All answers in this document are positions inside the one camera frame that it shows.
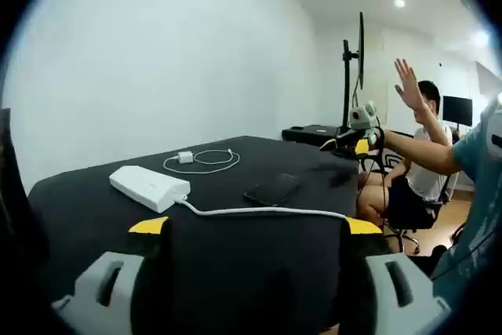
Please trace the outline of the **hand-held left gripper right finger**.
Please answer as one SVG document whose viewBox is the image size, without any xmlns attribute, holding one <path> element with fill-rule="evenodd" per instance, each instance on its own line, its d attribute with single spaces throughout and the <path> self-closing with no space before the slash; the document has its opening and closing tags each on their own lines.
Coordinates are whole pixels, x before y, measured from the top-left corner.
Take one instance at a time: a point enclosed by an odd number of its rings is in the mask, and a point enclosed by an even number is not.
<svg viewBox="0 0 502 335">
<path fill-rule="evenodd" d="M 339 333 L 432 334 L 451 312 L 428 275 L 382 231 L 348 217 L 340 237 Z"/>
</svg>

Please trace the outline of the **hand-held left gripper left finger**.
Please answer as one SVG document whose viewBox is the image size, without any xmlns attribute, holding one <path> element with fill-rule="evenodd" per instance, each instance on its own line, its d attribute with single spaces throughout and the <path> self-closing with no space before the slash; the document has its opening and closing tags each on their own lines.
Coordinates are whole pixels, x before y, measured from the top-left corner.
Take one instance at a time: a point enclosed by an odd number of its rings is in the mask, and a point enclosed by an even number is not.
<svg viewBox="0 0 502 335">
<path fill-rule="evenodd" d="M 143 253 L 108 251 L 75 280 L 72 295 L 52 303 L 76 334 L 161 334 L 173 313 L 173 226 L 142 220 L 129 234 Z"/>
</svg>

